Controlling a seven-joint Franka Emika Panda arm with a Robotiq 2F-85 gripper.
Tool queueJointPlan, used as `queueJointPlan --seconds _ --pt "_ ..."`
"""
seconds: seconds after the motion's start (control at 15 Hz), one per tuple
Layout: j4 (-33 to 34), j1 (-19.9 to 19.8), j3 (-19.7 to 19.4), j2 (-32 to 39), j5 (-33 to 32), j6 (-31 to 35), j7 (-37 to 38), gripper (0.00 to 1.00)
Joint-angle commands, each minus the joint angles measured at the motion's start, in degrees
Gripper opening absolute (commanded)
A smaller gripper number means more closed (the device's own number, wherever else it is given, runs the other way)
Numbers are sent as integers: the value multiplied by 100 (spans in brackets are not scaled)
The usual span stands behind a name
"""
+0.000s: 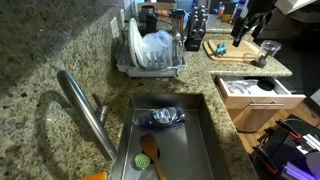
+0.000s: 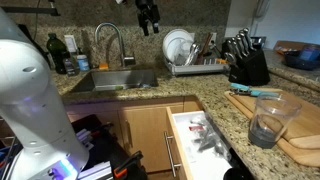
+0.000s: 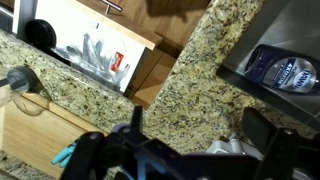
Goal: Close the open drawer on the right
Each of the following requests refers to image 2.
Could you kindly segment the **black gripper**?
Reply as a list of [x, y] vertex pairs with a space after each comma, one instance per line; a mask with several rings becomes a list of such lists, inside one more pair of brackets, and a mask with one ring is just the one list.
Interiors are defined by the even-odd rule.
[[153, 0], [135, 0], [135, 5], [138, 8], [139, 26], [142, 28], [144, 36], [149, 36], [148, 23], [152, 23], [153, 32], [159, 33], [160, 15], [158, 7], [153, 3]]

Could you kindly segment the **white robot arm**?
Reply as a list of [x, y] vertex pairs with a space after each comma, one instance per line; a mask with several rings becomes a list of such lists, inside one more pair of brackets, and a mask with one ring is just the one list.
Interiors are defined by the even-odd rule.
[[0, 9], [0, 115], [22, 146], [5, 180], [147, 180], [140, 151], [128, 155], [94, 114], [72, 122], [49, 65]]

